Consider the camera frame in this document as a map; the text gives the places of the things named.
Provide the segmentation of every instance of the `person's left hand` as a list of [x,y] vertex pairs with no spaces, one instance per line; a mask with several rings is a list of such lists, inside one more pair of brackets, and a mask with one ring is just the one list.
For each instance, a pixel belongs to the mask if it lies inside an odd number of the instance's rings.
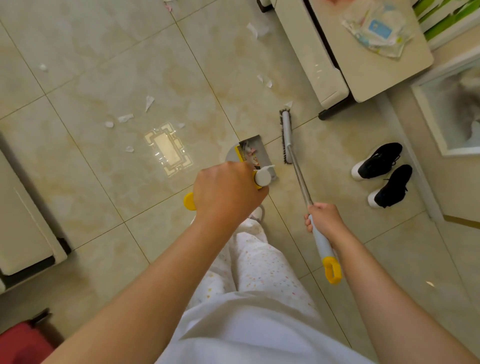
[[195,220],[215,219],[236,229],[268,194],[257,190],[249,162],[225,162],[198,172],[193,185]]

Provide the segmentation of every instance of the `white pants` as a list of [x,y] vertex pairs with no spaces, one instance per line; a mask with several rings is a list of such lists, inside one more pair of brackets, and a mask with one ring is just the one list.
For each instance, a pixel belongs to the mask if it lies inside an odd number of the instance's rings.
[[262,226],[250,218],[240,224],[215,258],[187,309],[233,291],[263,291],[304,315],[319,317],[283,254],[268,244]]

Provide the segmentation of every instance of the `forearm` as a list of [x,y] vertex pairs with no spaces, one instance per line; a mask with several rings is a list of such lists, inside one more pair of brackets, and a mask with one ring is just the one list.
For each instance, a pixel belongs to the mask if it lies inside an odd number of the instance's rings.
[[345,233],[336,247],[381,363],[478,363],[395,283],[355,236]]
[[233,227],[195,221],[45,363],[152,363]]

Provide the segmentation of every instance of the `wet wipes package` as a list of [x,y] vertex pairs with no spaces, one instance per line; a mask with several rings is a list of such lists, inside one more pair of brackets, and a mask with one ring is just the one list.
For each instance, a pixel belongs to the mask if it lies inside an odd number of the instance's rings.
[[366,48],[385,57],[400,57],[412,38],[403,14],[379,0],[355,0],[343,13],[342,25]]

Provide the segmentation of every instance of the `black sneaker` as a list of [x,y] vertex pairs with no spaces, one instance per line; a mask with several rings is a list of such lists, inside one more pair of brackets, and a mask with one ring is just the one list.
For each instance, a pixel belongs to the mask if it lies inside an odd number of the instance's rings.
[[408,164],[398,167],[393,171],[388,182],[380,190],[368,195],[368,204],[371,207],[386,208],[403,200],[407,190],[407,182],[412,176],[412,167]]
[[387,174],[392,170],[396,160],[400,158],[402,145],[400,143],[387,143],[375,149],[370,156],[358,162],[352,168],[352,177],[363,181]]

